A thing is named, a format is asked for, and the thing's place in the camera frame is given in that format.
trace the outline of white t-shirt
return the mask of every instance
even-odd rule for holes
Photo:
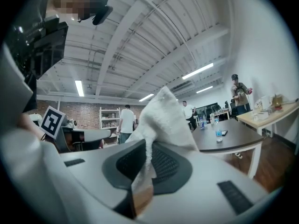
[[[186,107],[183,108],[184,114],[185,114],[185,119],[191,118],[192,116],[192,109],[194,109],[193,105],[186,105]]]
[[[121,133],[132,133],[133,132],[133,122],[134,113],[128,109],[121,111]]]

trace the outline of cap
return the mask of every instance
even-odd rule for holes
[[[233,74],[232,75],[232,80],[236,80],[236,79],[238,79],[239,77],[238,77],[238,75],[237,74]]]
[[[107,6],[107,2],[108,0],[89,0],[89,4],[86,5],[84,13],[78,18],[78,22],[95,16],[93,18],[93,25],[101,24],[113,11],[112,7]]]

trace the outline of desk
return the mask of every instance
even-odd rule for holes
[[[222,112],[220,112],[220,113],[214,113],[214,116],[219,116],[219,115],[221,115],[221,114],[227,114],[227,116],[228,116],[228,119],[229,119],[229,111],[228,110],[225,110],[225,111],[222,111]]]
[[[192,133],[199,151],[206,154],[234,154],[253,149],[248,172],[249,178],[253,178],[260,160],[263,137],[235,119],[219,122],[216,127],[228,131],[220,143],[216,141],[215,127],[211,124],[204,130],[197,128]]]
[[[282,105],[283,111],[281,113],[272,113],[269,115],[267,119],[254,121],[251,119],[252,111],[238,115],[237,118],[239,121],[244,122],[245,124],[250,125],[251,127],[256,129],[256,132],[262,135],[262,129],[268,127],[268,130],[271,132],[271,137],[273,137],[273,124],[279,122],[284,119],[286,116],[291,113],[297,111],[299,109],[299,102],[295,102],[293,104],[285,104]],[[299,139],[297,139],[297,146],[295,154],[297,154],[299,149]]]

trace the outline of plastic bottle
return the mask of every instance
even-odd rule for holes
[[[217,125],[219,123],[219,118],[215,118],[215,130],[216,130],[216,141],[222,142],[222,130],[220,129],[219,125]]]
[[[214,126],[214,124],[215,124],[214,114],[211,114],[210,123],[211,123],[212,126]]]
[[[200,129],[204,129],[205,128],[204,121],[202,120],[201,117],[199,119],[199,126],[200,126]]]
[[[204,127],[207,127],[207,122],[206,122],[206,117],[203,117],[203,121],[204,121]]]

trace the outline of fluorescent light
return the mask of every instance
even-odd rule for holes
[[[144,101],[145,99],[147,99],[147,98],[149,98],[149,97],[152,97],[153,95],[154,95],[154,94],[150,94],[150,95],[148,95],[148,96],[142,98],[141,100],[139,100],[139,102],[142,102],[142,101]]]
[[[75,80],[75,83],[79,96],[84,96],[82,82],[80,80]]]
[[[194,71],[194,72],[191,72],[190,74],[184,76],[184,77],[183,77],[183,80],[185,80],[185,79],[187,79],[187,78],[189,78],[189,77],[191,77],[191,76],[194,76],[194,75],[196,75],[197,73],[200,73],[200,72],[202,72],[202,71],[204,71],[204,70],[206,70],[206,69],[209,69],[209,68],[211,68],[211,67],[213,67],[213,63],[211,63],[211,64],[209,64],[209,65],[206,65],[206,66],[204,66],[204,67],[201,67],[200,69],[198,69],[198,70],[196,70],[196,71]]]
[[[206,91],[206,90],[211,89],[211,88],[213,88],[213,86],[207,87],[207,88],[205,88],[205,89],[203,89],[203,90],[200,90],[200,91],[198,91],[198,92],[196,92],[196,93],[198,94],[198,93],[201,93],[201,92]]]

